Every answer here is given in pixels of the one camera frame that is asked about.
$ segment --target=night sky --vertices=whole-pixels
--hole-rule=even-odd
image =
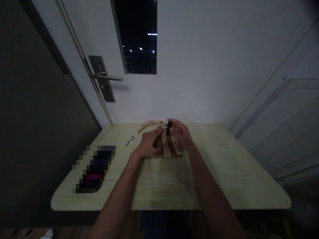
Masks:
[[[122,44],[125,46],[124,55],[155,57],[157,36],[147,33],[157,33],[157,1],[114,0],[114,3]]]

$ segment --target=table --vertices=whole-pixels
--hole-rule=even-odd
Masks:
[[[101,210],[120,177],[129,155],[138,146],[141,124],[111,124],[106,126],[91,144],[90,151],[66,176],[55,191],[51,208],[60,211]],[[233,209],[284,209],[291,207],[286,192],[245,150],[218,124],[186,124],[207,167],[214,176]],[[148,127],[144,132],[156,127]],[[89,164],[99,145],[116,146],[115,157],[99,191],[75,194],[82,170]],[[200,209],[190,161],[182,158],[147,159],[136,185],[132,210],[193,210]]]

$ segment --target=dark gray wall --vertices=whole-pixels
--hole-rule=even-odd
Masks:
[[[17,0],[1,1],[0,25],[0,227],[92,224],[98,212],[50,200],[101,128]]]

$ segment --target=balcony railing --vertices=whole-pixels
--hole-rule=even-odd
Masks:
[[[124,56],[128,74],[156,74],[156,56]]]

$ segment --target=glass window pane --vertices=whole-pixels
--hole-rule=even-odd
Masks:
[[[114,0],[127,73],[156,74],[157,0]]]

